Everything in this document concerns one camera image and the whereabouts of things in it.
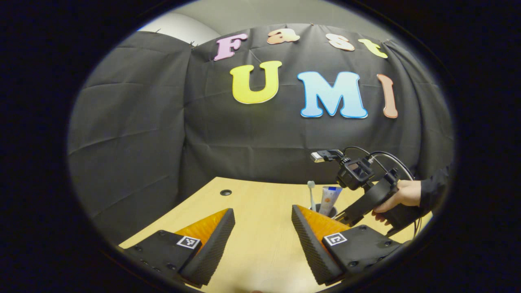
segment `white wall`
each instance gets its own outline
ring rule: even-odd
[[[151,31],[172,36],[193,45],[205,43],[221,36],[207,25],[178,13],[165,13],[138,31]]]

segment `hand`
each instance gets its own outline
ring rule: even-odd
[[[386,219],[380,213],[384,213],[400,203],[407,206],[420,206],[421,181],[400,180],[396,187],[398,191],[391,198],[373,209],[371,214],[377,221],[384,222]]]

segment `light blue letter m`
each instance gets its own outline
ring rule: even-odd
[[[331,87],[328,82],[315,71],[299,73],[296,76],[304,83],[306,106],[300,111],[304,117],[320,117],[324,111],[318,107],[318,99],[326,108],[330,116],[335,115],[343,99],[344,106],[340,109],[340,115],[347,118],[365,118],[367,110],[362,105],[358,80],[360,76],[354,72],[340,72],[337,80]]]

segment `table surface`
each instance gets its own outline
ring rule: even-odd
[[[315,203],[322,199],[322,186],[313,188]],[[221,196],[229,189],[232,194]],[[344,189],[335,204],[338,211],[363,195],[363,189]],[[310,207],[307,185],[276,184],[216,177],[170,212],[119,246],[128,248],[158,230],[176,232],[228,207],[233,208],[235,226],[226,243],[222,259],[203,292],[317,292],[327,287],[313,278],[299,237],[291,222],[291,206]],[[432,217],[423,218],[425,226]],[[386,234],[391,226],[367,214],[357,225],[367,225]],[[391,239],[411,240],[414,227],[403,229]]]

